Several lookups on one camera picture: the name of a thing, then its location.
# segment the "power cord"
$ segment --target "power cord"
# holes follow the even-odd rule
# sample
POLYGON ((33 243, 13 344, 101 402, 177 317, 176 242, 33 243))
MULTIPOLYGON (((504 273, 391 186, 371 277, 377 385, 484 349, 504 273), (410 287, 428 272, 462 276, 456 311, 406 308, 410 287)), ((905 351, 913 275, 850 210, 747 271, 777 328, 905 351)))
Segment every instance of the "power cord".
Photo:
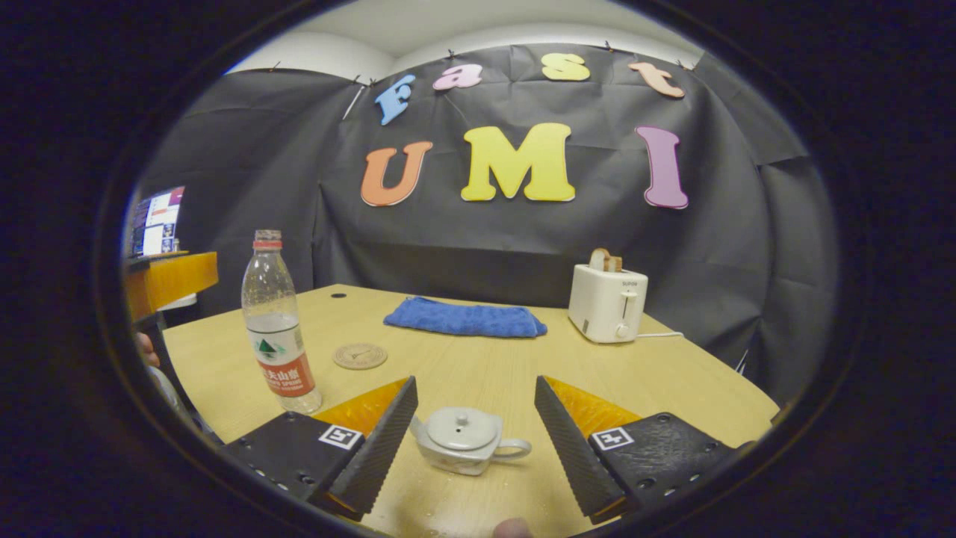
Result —
POLYGON ((647 334, 639 334, 638 338, 656 338, 659 336, 684 336, 682 332, 650 332, 647 334))

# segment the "teapot handle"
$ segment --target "teapot handle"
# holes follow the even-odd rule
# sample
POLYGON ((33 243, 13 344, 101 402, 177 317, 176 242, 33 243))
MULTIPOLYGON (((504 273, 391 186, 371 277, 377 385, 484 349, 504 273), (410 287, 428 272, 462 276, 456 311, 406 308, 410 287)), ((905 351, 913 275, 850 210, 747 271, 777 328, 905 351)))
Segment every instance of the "teapot handle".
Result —
POLYGON ((501 442, 498 443, 498 448, 496 448, 495 451, 501 448, 516 448, 518 450, 509 452, 507 454, 494 454, 491 456, 492 460, 504 461, 524 458, 531 453, 532 444, 527 442, 525 439, 501 439, 501 442))

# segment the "monitor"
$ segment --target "monitor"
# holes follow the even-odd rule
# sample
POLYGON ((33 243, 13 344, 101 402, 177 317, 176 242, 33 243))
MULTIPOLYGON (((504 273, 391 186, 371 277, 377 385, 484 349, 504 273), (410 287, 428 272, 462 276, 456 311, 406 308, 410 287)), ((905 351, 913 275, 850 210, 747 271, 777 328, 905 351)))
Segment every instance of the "monitor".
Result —
POLYGON ((133 210, 130 256, 175 252, 176 219, 185 187, 175 187, 144 198, 133 210))

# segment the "teapot lid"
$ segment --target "teapot lid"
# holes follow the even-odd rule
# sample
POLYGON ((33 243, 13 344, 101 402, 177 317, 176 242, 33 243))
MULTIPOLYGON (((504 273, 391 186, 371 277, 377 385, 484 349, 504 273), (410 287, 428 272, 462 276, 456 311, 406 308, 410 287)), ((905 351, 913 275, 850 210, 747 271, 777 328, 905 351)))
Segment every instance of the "teapot lid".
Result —
POLYGON ((431 440, 454 450, 475 450, 492 442, 497 435, 494 421, 470 407, 443 407, 428 418, 431 440))

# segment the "pink letter i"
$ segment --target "pink letter i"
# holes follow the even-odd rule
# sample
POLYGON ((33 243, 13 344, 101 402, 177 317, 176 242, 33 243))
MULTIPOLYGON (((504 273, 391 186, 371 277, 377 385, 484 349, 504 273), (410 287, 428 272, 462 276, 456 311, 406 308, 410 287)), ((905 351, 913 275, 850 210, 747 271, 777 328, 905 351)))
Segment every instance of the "pink letter i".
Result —
POLYGON ((638 127, 634 131, 647 143, 647 158, 651 164, 651 187, 644 191, 644 200, 659 208, 682 210, 687 207, 687 195, 681 191, 681 175, 677 171, 674 149, 681 139, 657 127, 638 127))

